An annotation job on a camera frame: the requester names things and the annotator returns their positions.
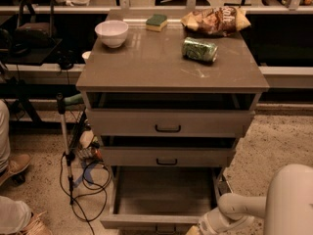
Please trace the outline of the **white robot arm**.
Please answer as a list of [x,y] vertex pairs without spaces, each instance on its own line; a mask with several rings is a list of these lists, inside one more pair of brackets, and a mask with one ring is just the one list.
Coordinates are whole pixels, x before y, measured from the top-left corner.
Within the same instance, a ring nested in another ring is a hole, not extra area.
[[273,176],[265,197],[222,195],[186,235],[219,235],[264,219],[263,235],[313,235],[313,168],[288,164]]

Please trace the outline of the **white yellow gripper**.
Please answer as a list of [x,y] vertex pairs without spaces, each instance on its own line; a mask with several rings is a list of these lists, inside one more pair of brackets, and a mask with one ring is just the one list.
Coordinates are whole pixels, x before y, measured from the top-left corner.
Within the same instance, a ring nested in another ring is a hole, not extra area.
[[186,235],[219,235],[229,230],[238,230],[252,224],[254,217],[235,212],[234,209],[222,211],[215,208],[202,215],[198,223],[193,225]]

